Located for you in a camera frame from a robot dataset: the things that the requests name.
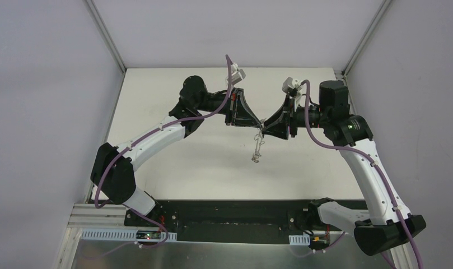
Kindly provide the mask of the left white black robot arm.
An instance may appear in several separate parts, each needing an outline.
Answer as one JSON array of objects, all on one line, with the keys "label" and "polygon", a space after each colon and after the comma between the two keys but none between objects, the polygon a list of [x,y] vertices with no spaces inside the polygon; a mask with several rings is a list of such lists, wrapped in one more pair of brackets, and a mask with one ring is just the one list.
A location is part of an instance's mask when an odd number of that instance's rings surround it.
[{"label": "left white black robot arm", "polygon": [[204,122],[202,112],[224,115],[228,126],[261,128],[243,89],[211,93],[201,77],[189,76],[183,82],[179,101],[157,127],[116,146],[106,142],[99,147],[90,175],[97,193],[102,192],[115,205],[138,212],[145,226],[156,225],[160,218],[157,201],[136,185],[134,173],[165,147],[195,132]]}]

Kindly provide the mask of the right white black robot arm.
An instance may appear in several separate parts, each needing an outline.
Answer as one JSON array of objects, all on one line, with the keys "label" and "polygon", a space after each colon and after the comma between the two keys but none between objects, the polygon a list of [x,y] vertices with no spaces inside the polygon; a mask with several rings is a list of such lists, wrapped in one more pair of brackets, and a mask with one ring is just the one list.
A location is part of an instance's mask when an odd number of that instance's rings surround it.
[{"label": "right white black robot arm", "polygon": [[262,127],[265,135],[287,140],[299,128],[320,128],[330,141],[319,146],[336,150],[350,167],[365,199],[366,211],[353,210],[330,198],[309,203],[305,226],[315,230],[325,225],[350,233],[368,256],[413,243],[425,227],[421,215],[414,215],[399,198],[380,164],[376,143],[366,120],[351,113],[349,91],[339,80],[319,85],[319,101],[310,99],[310,82],[287,78],[282,86],[286,98],[282,107]]}]

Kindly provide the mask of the round metal keyring disc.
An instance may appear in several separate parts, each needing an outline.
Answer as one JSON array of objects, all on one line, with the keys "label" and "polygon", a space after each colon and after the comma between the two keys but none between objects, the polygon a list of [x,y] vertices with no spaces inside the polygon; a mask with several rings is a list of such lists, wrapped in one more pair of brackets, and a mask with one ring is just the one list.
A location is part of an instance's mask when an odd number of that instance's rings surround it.
[{"label": "round metal keyring disc", "polygon": [[253,152],[253,155],[251,158],[251,160],[254,163],[258,163],[261,158],[260,150],[261,150],[261,147],[264,145],[264,135],[263,135],[264,122],[265,122],[265,119],[260,120],[260,123],[261,123],[260,128],[258,129],[258,133],[254,137],[254,141],[256,142],[256,144],[255,144],[255,149],[254,149],[254,152]]}]

